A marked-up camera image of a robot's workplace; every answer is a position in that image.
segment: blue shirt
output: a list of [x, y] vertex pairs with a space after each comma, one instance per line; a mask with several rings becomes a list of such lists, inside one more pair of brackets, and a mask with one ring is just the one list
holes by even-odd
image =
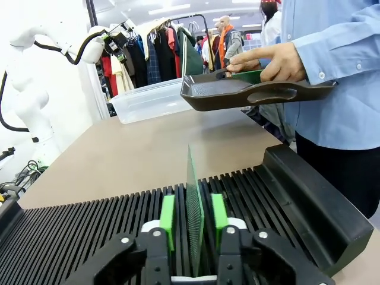
[[379, 0], [284, 0], [281, 41], [312, 85], [339, 83], [324, 100], [286, 103], [286, 121], [323, 147], [380, 147]]

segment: black hair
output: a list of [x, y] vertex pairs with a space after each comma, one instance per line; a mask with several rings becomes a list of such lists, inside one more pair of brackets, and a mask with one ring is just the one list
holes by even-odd
[[261, 2], [260, 9], [261, 12], [265, 16], [267, 16], [267, 19], [265, 21], [266, 24], [269, 22], [270, 19], [273, 18], [274, 14], [278, 11], [276, 2]]

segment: plastic container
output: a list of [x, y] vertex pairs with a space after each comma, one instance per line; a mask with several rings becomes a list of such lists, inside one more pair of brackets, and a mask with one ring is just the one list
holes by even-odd
[[123, 124], [191, 110], [181, 97], [182, 78], [119, 94], [111, 103]]

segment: green jacket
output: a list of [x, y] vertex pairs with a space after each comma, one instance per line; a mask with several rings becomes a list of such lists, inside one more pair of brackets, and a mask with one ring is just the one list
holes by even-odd
[[203, 59], [194, 49], [196, 41], [184, 28], [179, 27], [179, 57], [182, 77], [184, 75], [203, 74]]

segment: table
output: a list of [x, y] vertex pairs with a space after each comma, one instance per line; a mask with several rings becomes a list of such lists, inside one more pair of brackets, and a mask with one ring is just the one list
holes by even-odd
[[[89, 128], [20, 199], [23, 208], [69, 204], [186, 182], [188, 145], [198, 178], [262, 163], [280, 142], [239, 110], [194, 110], [122, 125]], [[334, 279], [338, 285], [380, 284], [380, 233]]]

